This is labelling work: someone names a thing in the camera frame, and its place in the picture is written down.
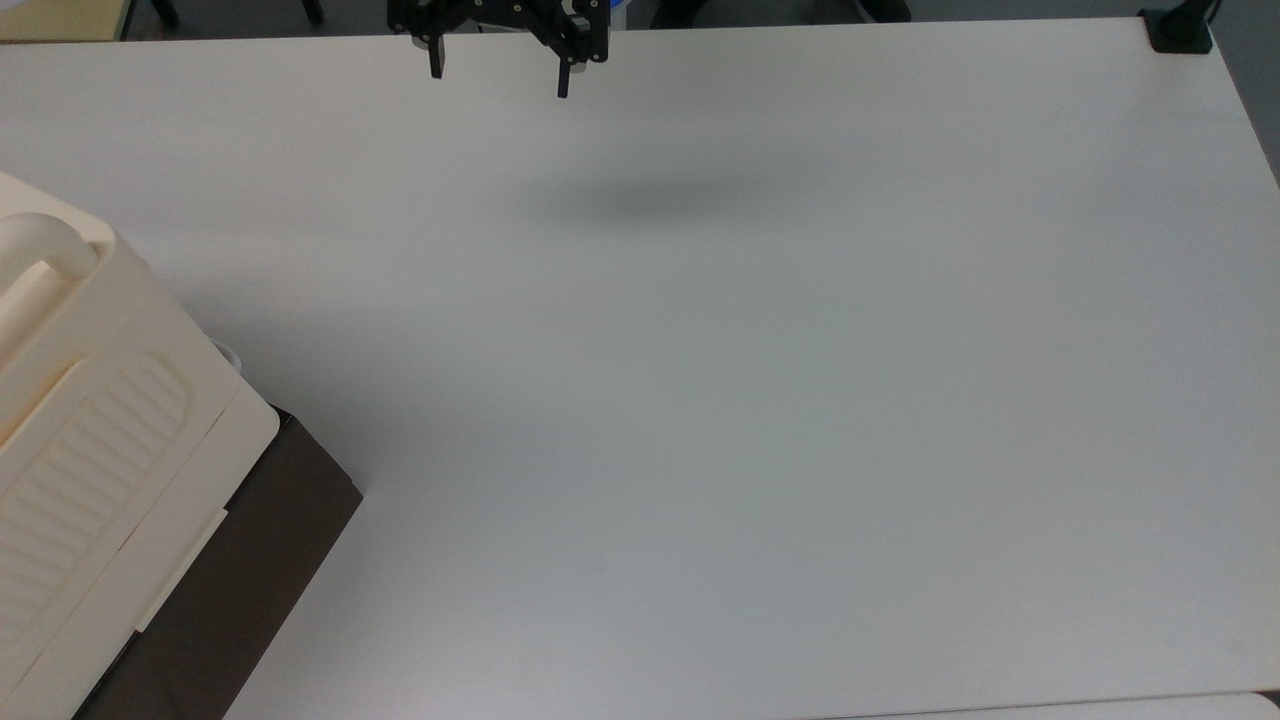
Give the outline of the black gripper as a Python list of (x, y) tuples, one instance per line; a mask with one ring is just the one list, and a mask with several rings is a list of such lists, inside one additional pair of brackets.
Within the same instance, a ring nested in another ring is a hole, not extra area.
[(557, 96), (572, 74), (611, 56), (611, 1), (389, 1), (388, 28), (428, 53), (431, 77), (444, 70), (443, 37), (466, 20), (480, 31), (529, 31), (559, 58)]

